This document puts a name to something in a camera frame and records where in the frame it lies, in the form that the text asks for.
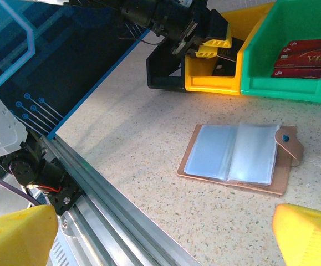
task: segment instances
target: metal extrusion rail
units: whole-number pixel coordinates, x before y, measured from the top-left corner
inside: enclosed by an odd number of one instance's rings
[[[200,265],[61,138],[44,142],[85,191],[61,217],[79,265]]]

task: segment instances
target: red wire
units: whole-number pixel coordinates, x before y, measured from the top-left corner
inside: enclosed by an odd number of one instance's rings
[[[56,190],[56,189],[53,188],[53,187],[48,187],[48,186],[43,186],[43,185],[38,185],[38,186],[41,187],[41,188],[47,188],[47,189],[49,189],[49,190],[51,190],[51,191],[53,191],[53,192],[59,192],[59,191],[62,190],[62,187],[59,187],[59,189]]]

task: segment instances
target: green bin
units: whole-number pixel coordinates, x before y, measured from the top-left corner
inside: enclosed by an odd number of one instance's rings
[[[292,40],[321,39],[321,0],[277,0],[244,51],[241,93],[321,103],[321,79],[271,78]]]

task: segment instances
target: wallet strap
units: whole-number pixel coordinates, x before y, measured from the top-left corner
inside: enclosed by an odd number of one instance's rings
[[[295,133],[286,128],[277,130],[275,140],[293,158],[292,166],[298,166],[303,158],[304,147],[296,138]]]

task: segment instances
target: speckled countertop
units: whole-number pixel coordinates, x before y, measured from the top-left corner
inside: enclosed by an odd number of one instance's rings
[[[321,210],[321,105],[151,90],[152,49],[139,44],[58,135],[202,265],[284,265],[271,227],[275,206]],[[176,177],[196,124],[240,121],[298,127],[304,159],[283,197]]]

